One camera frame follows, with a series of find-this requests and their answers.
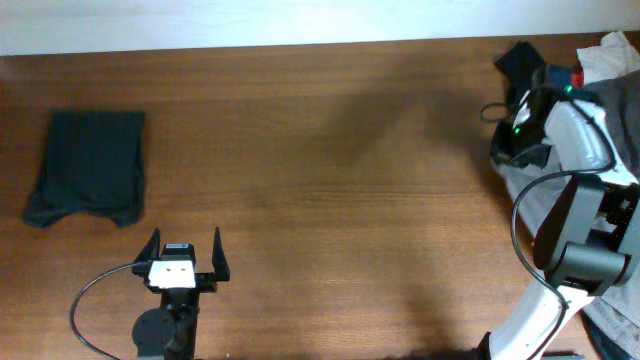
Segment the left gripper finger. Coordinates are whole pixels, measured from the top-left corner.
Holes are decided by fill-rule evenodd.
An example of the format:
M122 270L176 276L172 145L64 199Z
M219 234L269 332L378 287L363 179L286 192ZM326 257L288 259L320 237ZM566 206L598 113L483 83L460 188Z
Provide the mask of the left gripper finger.
M160 230L155 228L149 241L135 258L135 263L149 263L159 257L161 235Z
M230 268L224 254L220 228L216 227L212 248L212 266L217 281L230 280Z

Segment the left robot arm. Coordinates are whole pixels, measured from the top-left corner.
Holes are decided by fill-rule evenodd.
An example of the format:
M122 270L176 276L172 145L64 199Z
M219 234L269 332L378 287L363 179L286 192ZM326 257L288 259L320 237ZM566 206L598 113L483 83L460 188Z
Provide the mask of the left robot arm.
M215 293L231 277L220 230L214 231L211 272L196 270L195 248L186 243L161 243L156 229L135 258L132 273L160 296L160 305L142 313L132 328L139 359L193 359L201 294Z

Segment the black garment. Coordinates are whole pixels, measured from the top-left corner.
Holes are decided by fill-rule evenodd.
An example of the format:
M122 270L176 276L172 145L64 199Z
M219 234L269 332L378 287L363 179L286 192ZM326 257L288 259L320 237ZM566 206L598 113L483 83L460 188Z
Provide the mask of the black garment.
M531 87L534 72L546 62L530 42L519 41L494 65L508 80L505 103L508 108L514 108Z

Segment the folded dark green garment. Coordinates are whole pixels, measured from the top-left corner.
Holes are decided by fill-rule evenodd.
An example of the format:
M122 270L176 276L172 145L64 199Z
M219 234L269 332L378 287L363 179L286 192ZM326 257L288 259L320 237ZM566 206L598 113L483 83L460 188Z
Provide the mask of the folded dark green garment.
M142 111L54 112L24 223L47 228L85 213L135 224L144 204L144 122Z

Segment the white garment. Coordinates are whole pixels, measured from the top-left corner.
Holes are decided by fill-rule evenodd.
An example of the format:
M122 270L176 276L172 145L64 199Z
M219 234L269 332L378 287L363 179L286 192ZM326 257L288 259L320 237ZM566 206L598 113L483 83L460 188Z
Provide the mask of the white garment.
M598 46L576 50L584 84L616 79L639 70L639 52L622 31L605 35Z

